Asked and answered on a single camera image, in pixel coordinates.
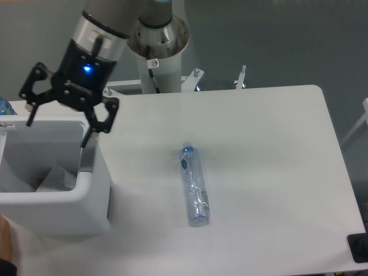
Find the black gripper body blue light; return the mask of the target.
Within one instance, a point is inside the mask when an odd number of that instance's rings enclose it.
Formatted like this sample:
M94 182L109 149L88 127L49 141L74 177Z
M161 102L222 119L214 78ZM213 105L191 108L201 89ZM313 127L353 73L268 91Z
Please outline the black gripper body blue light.
M77 111L83 104L93 108L102 102L102 91L117 62L99 56L103 39L96 39L92 50L71 40L59 69L51 78L55 99Z

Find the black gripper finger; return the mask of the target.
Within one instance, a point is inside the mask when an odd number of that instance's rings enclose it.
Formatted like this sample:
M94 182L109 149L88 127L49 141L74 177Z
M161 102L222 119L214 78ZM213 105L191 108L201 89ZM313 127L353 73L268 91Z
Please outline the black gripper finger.
M36 63L18 93L19 97L26 101L26 107L30 112L26 126L32 125L39 106L57 100L56 91L51 82L53 75L54 73L47 69L44 63ZM47 81L51 88L41 93L35 93L33 90L35 83L43 81Z
M104 109L106 110L105 117L98 117L94 106L89 103L86 98L81 98L80 102L81 111L84 112L89 125L80 145L82 148L85 148L92 134L100 132L109 133L111 131L117 111L119 109L120 101L116 97L102 97L101 105L103 105Z

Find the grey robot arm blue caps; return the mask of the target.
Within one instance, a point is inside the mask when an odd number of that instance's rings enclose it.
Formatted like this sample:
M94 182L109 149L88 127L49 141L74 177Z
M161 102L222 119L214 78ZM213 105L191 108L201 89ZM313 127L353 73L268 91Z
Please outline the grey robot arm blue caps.
M56 72L38 62L19 96L26 101L31 126L39 106L58 101L83 112L93 133L109 133L119 107L118 98L103 90L127 41L141 22L152 29L167 26L173 17L171 1L87 1Z

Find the dark sleeve forearm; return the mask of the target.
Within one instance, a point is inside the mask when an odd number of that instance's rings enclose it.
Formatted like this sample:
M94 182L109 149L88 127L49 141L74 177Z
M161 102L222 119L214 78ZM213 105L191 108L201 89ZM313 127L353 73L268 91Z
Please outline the dark sleeve forearm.
M12 262L0 259L1 276L17 276L17 267Z

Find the person's hand at edge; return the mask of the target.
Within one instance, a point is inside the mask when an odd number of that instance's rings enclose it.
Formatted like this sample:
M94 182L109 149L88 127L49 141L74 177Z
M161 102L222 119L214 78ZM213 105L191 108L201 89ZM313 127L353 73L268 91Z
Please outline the person's hand at edge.
M11 227L7 219L0 217L0 244L1 259L12 262L13 259L13 241Z

